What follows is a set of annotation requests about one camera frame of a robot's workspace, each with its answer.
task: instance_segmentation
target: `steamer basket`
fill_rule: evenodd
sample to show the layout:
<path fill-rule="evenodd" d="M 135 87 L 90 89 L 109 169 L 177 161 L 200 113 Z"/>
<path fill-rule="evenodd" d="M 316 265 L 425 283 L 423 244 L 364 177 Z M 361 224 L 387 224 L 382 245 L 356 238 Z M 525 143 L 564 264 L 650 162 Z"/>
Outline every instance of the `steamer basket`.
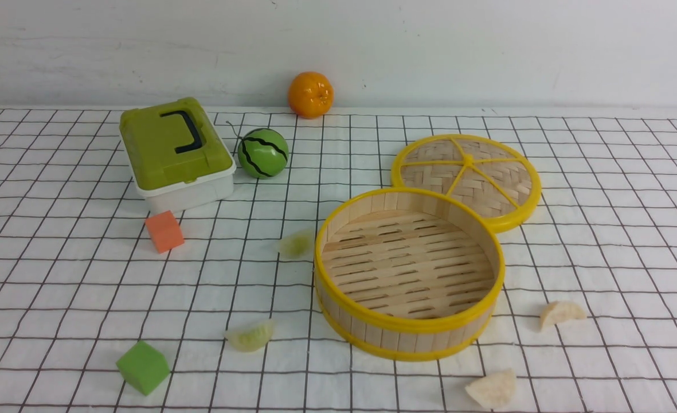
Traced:
<path fill-rule="evenodd" d="M 448 196 L 480 215 L 493 232 L 523 223 L 542 196 L 529 160 L 504 144 L 468 134 L 409 144 L 392 165 L 392 185 Z"/>
<path fill-rule="evenodd" d="M 315 290 L 338 334 L 388 359 L 450 356 L 490 320 L 504 282 L 501 246 L 471 209 L 428 190 L 352 198 L 323 223 Z"/>

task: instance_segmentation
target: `box lid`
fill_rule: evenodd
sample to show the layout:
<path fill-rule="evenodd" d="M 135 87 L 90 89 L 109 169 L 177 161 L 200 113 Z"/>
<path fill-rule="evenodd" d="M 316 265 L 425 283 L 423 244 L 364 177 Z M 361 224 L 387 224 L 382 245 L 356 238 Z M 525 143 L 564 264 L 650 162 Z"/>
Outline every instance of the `box lid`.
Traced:
<path fill-rule="evenodd" d="M 142 190 L 155 190 L 223 172 L 233 159 L 205 110 L 193 98 L 122 114 L 119 126 Z"/>
<path fill-rule="evenodd" d="M 420 139 L 392 165 L 392 185 L 441 193 L 473 209 L 494 232 L 534 212 L 542 184 L 532 164 L 508 146 L 467 134 Z"/>

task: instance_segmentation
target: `watermelon stripe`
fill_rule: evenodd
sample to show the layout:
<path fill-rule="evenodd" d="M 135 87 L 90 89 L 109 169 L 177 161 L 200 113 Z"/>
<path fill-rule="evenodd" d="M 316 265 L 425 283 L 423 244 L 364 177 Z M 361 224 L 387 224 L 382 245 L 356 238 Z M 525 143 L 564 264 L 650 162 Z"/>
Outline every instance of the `watermelon stripe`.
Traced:
<path fill-rule="evenodd" d="M 265 139 L 255 138 L 254 136 L 247 136 L 246 138 L 242 138 L 241 140 L 242 140 L 242 142 L 243 141 L 250 141 L 250 142 L 261 143 L 262 145 L 272 146 L 272 148 L 274 148 L 275 151 L 280 152 L 281 156 L 285 157 L 285 161 L 288 160 L 288 154 L 286 154 L 285 151 L 278 148 L 278 146 L 276 144 L 273 144 L 272 142 L 265 141 Z"/>
<path fill-rule="evenodd" d="M 268 174 L 268 173 L 262 172 L 262 170 L 259 168 L 259 165 L 257 165 L 257 164 L 255 164 L 254 162 L 252 162 L 252 157 L 249 156 L 249 152 L 246 150 L 246 144 L 244 143 L 244 141 L 246 141 L 246 139 L 242 139 L 242 140 L 241 140 L 241 151 L 244 152 L 244 157 L 246 157 L 246 161 L 247 161 L 250 165 L 252 165 L 252 167 L 253 167 L 258 173 L 260 173 L 260 175 L 265 175 L 265 176 L 267 176 L 268 178 L 272 178 L 272 175 L 270 175 L 270 174 Z"/>

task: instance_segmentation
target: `orange ball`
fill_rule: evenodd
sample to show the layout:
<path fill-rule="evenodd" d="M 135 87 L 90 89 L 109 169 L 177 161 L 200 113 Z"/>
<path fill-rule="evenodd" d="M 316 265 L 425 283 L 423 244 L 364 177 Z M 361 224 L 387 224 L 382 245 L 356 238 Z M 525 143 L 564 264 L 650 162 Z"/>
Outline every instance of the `orange ball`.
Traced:
<path fill-rule="evenodd" d="M 307 119 L 325 115 L 333 105 L 333 86 L 320 73 L 300 73 L 290 85 L 288 103 L 294 113 Z"/>

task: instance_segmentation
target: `toy watermelon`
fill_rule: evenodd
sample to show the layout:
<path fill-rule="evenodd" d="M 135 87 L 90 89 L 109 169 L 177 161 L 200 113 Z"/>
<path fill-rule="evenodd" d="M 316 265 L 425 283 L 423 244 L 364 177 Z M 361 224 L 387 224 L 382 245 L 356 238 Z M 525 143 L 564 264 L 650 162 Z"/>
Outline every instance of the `toy watermelon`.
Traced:
<path fill-rule="evenodd" d="M 244 135 L 237 151 L 241 167 L 254 178 L 272 178 L 288 164 L 288 144 L 270 128 L 254 129 Z"/>

